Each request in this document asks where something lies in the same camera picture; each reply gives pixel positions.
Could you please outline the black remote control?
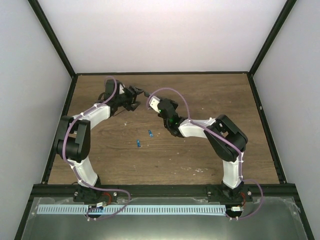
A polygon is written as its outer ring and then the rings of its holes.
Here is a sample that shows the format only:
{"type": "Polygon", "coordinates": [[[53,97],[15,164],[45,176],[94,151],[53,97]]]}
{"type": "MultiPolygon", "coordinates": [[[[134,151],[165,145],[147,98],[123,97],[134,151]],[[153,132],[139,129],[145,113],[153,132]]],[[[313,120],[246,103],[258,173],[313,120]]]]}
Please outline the black remote control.
{"type": "Polygon", "coordinates": [[[144,92],[144,96],[148,98],[148,97],[150,96],[150,93],[148,93],[148,92],[145,91],[145,92],[144,92]]]}

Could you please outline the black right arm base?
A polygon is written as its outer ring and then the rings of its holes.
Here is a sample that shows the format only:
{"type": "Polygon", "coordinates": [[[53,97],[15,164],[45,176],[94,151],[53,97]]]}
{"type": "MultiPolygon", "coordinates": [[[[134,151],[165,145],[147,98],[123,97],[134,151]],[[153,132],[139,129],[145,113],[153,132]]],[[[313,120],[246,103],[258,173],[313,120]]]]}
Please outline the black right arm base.
{"type": "Polygon", "coordinates": [[[248,187],[243,184],[235,189],[228,188],[223,184],[208,185],[206,187],[208,200],[220,203],[239,203],[243,200],[252,202],[253,197],[248,195],[248,191],[248,187]]]}

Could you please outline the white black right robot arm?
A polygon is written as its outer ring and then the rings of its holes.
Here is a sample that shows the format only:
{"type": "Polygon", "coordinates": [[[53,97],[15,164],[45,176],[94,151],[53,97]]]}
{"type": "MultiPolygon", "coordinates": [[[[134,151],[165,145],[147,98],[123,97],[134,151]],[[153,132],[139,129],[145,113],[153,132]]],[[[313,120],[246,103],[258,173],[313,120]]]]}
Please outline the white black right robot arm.
{"type": "Polygon", "coordinates": [[[222,159],[223,198],[229,202],[236,200],[244,185],[242,164],[247,136],[224,114],[207,120],[192,120],[178,115],[177,102],[156,96],[151,98],[149,106],[163,119],[164,127],[174,137],[196,137],[209,141],[217,156],[222,159]]]}

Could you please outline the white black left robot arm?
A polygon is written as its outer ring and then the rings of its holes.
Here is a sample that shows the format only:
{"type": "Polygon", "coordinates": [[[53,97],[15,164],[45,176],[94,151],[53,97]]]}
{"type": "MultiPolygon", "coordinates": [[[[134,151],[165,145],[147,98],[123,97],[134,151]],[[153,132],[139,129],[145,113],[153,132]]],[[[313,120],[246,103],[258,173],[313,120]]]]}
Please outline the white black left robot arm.
{"type": "Polygon", "coordinates": [[[89,159],[91,130],[111,118],[118,108],[133,112],[141,104],[137,96],[143,92],[112,77],[104,81],[104,92],[89,109],[60,118],[54,150],[74,172],[77,183],[86,188],[84,195],[91,202],[97,202],[102,196],[102,189],[98,186],[100,178],[89,159]]]}

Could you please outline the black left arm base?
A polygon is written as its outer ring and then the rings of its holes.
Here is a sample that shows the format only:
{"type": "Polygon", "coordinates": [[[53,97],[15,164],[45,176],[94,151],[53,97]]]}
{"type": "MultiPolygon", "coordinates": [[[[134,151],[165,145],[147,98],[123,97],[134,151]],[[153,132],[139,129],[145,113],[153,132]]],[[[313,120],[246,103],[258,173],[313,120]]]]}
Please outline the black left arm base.
{"type": "Polygon", "coordinates": [[[95,190],[80,185],[74,192],[73,201],[86,204],[95,204],[99,202],[114,203],[117,198],[117,193],[95,190]]]}

